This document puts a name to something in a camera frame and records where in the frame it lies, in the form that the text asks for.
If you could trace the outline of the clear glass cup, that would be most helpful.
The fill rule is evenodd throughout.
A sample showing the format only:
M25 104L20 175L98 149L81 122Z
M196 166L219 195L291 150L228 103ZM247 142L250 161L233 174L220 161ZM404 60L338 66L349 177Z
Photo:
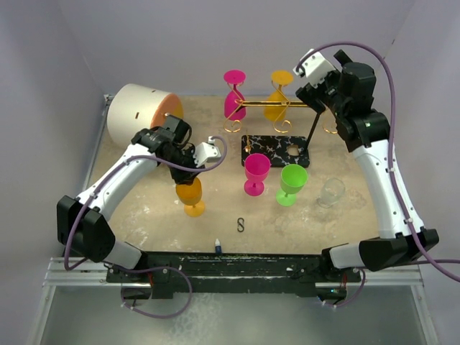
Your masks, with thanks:
M318 197L318 205L323 208L330 208L337 204L341 197L344 195L346 187L342 180L338 178L328 179L320 192Z

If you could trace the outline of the orange wine glass front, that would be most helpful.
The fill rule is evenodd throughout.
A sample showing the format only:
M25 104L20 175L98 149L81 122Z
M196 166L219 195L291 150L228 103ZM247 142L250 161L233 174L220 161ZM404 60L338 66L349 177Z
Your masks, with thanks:
M175 192L188 216L199 217L203 214L206 206L202 201L202 185L199 178L195 178L191 184L177 184Z

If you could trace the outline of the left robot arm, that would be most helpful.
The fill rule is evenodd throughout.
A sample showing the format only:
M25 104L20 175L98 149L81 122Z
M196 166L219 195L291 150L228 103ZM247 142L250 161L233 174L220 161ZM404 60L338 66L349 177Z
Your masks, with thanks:
M169 168L176 185L191 185L204 165L198 164L195 150L188 146L191 126L173 115L165 123L142 129L132 138L124 154L95 184L78 196L63 196L57 203L57 239L64 245L64 267L71 253L83 260L123 267L132 282L147 276L142 251L118 240L109 219L132 188L159 165Z

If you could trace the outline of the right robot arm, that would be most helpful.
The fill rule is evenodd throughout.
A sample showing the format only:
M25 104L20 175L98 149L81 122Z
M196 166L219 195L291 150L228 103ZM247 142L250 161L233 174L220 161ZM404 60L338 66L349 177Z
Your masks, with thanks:
M413 207L390 144L390 123L373 109L377 78L374 69L352 61L339 50L337 70L322 54L309 50L294 69L306 79L296 96L317 114L330 110L346 148L359 164L377 214L379 235L356 244L323 250L321 276L336 281L345 268L364 267L373 272L406 265L438 242L438 232L427 229Z

